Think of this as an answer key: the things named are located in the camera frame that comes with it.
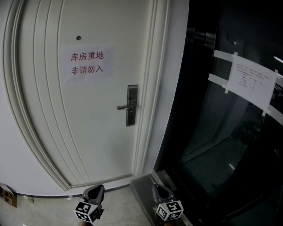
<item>glass door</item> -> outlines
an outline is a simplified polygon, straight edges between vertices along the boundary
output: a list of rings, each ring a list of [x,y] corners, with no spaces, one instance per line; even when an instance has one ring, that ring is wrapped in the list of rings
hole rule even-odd
[[[283,20],[274,4],[190,1],[187,41],[161,162],[194,225],[282,225],[283,82],[271,109],[224,93],[232,62],[215,50],[283,75]]]

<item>glass surface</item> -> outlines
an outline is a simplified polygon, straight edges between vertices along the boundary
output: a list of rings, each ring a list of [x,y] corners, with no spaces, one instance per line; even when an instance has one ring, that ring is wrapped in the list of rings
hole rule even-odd
[[[283,75],[282,20],[272,11],[243,5],[223,6],[216,49],[252,60]],[[215,58],[211,73],[229,79],[231,62]],[[283,113],[282,87],[277,84],[270,103]],[[187,170],[212,199],[233,208],[247,205],[260,193],[270,194],[253,209],[230,220],[230,225],[276,225],[282,202],[283,127],[238,95],[209,82],[195,131],[182,158]],[[239,203],[234,197],[240,195]]]

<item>white tape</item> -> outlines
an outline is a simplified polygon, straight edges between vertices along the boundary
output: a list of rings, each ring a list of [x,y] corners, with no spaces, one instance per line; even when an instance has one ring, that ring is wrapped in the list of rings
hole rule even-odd
[[[209,74],[208,80],[220,85],[224,89],[227,86],[228,81],[226,79],[220,78],[219,76]],[[269,105],[268,109],[263,111],[263,114],[269,114],[272,118],[274,118],[276,121],[278,121],[281,125],[283,125],[283,114],[275,109],[273,106]]]
[[[223,59],[223,60],[226,60],[226,61],[230,61],[230,62],[233,61],[232,54],[230,54],[230,53],[215,50],[213,56],[220,58],[220,59]]]
[[[235,167],[231,163],[229,163],[229,166],[232,168],[232,170],[235,170]]]

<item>floor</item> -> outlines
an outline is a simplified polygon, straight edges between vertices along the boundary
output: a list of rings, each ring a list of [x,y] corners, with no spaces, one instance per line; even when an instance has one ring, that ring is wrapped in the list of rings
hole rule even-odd
[[[138,202],[140,203],[140,206],[142,207],[145,215],[150,220],[151,225],[164,225],[163,220],[161,218],[157,218],[153,211],[153,207],[155,206],[152,196],[153,184],[158,183],[165,185],[164,183],[166,183],[165,186],[168,189],[172,190],[173,188],[171,186],[173,185],[173,182],[171,182],[171,184],[167,183],[169,181],[169,178],[169,175],[165,170],[163,170],[158,172],[157,174],[153,173],[145,175],[131,181],[132,191]],[[181,218],[171,222],[174,226],[192,226],[192,224],[184,214],[181,215]]]
[[[233,174],[245,149],[241,141],[230,136],[185,164],[206,192],[214,197],[215,190]]]
[[[73,210],[78,198],[34,199],[34,204],[18,196],[17,208],[0,199],[1,226],[77,226]],[[102,202],[105,209],[97,226],[150,226],[130,187],[106,192]]]

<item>paper sign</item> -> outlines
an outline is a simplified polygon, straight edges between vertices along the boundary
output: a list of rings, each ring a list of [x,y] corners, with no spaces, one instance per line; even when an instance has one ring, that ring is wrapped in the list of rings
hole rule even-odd
[[[267,111],[276,82],[275,72],[233,55],[227,89]]]
[[[14,193],[10,190],[10,188],[7,187],[7,185],[5,185],[5,184],[3,184],[3,183],[0,183],[0,187],[1,187],[3,190],[5,190],[5,191],[7,191],[7,192],[9,192],[9,193],[11,193],[11,194],[14,194]]]
[[[113,76],[114,48],[103,45],[65,47],[60,54],[62,85]]]

